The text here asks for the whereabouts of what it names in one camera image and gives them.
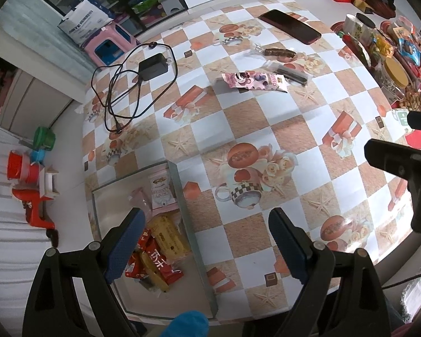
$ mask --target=red smartphone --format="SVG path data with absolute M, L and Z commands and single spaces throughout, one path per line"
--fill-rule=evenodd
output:
M 321 33 L 279 10 L 270 10 L 259 16 L 259 19 L 307 45 L 321 38 Z

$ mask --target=blue gripper pad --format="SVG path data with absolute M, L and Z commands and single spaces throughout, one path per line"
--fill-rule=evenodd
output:
M 122 231 L 120 238 L 114 241 L 115 244 L 107 255 L 107 267 L 104 273 L 104 279 L 108 284 L 111 284 L 123 274 L 144 228 L 144 212 L 139 208 L 133 208 L 118 227 L 112 228 L 108 232 L 109 234 L 113 229 L 116 229 L 117 232 Z

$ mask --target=table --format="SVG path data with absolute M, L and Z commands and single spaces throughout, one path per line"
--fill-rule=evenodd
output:
M 269 9 L 295 14 L 322 38 L 306 46 L 256 18 Z M 240 44 L 215 43 L 219 31 L 234 32 Z M 405 183 L 370 167 L 363 150 L 370 138 L 406 144 L 405 127 L 360 61 L 312 13 L 293 0 L 260 0 L 202 15 L 152 40 L 172 46 L 178 78 L 129 129 L 108 133 L 92 89 L 86 93 L 83 154 L 94 237 L 93 189 L 164 158 L 175 162 L 182 185 L 190 182 L 188 190 L 198 191 L 187 206 L 217 295 L 211 323 L 218 324 L 286 311 L 299 294 L 301 285 L 267 227 L 273 207 L 282 207 L 313 240 L 347 252 L 364 247 L 375 263 L 410 233 Z M 221 73 L 259 70 L 265 63 L 250 53 L 250 42 L 301 52 L 289 65 L 307 72 L 309 84 L 290 84 L 287 93 L 230 89 Z M 138 62 L 164 50 L 140 49 L 125 66 L 137 70 Z M 106 93 L 113 72 L 100 73 L 98 92 Z M 115 95 L 135 77 L 120 78 Z M 140 107 L 173 77 L 170 67 L 142 85 Z M 194 85 L 204 93 L 177 102 Z M 133 90 L 116 103 L 115 113 L 132 113 L 136 99 Z

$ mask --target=phone charger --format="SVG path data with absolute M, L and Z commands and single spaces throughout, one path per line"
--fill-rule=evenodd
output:
M 155 54 L 139 63 L 139 77 L 143 81 L 149 81 L 152 78 L 167 73 L 167 58 L 162 53 Z

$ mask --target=blue glove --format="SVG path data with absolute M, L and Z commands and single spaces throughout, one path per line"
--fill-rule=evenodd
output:
M 171 321 L 160 337 L 206 337 L 209 321 L 203 313 L 190 311 Z

